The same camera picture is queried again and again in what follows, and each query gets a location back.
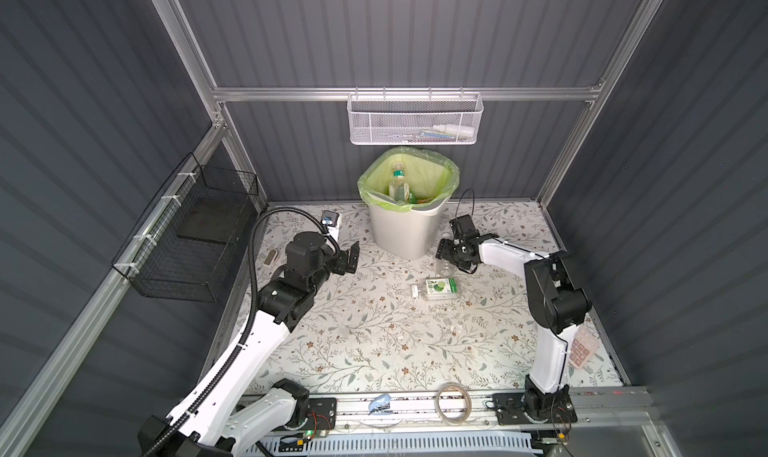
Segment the green label square bottle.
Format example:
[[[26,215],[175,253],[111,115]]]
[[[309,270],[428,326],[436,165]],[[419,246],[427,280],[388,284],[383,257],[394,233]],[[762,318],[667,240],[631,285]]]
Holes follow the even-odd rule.
[[[419,284],[411,285],[414,299],[425,301],[446,301],[459,296],[457,282],[452,277],[427,278]]]

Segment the clear square bottle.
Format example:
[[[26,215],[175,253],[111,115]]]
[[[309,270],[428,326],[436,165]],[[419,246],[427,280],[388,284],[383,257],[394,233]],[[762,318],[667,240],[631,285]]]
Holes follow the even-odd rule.
[[[392,163],[388,194],[398,205],[410,202],[410,186],[406,178],[406,166],[402,161]]]

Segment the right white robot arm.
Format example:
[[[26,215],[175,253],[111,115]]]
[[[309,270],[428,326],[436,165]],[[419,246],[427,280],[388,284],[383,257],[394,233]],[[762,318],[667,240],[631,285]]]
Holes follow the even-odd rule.
[[[440,240],[436,257],[466,274],[481,264],[507,271],[525,281],[529,313],[537,326],[534,362],[525,377],[521,402],[515,405],[532,423],[573,423],[577,415],[570,399],[568,360],[573,341],[592,303],[575,260],[566,251],[540,253],[481,234],[472,217],[449,221],[452,236]]]

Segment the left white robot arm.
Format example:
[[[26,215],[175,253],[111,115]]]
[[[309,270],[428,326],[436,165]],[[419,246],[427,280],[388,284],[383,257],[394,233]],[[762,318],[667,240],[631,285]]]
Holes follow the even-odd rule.
[[[309,411],[309,391],[279,380],[243,409],[241,397],[275,350],[314,306],[332,276],[357,270],[360,245],[336,250],[318,232],[297,234],[282,269],[254,297],[255,309],[224,355],[166,416],[152,416],[138,441],[145,456],[240,456],[279,427],[300,428]]]

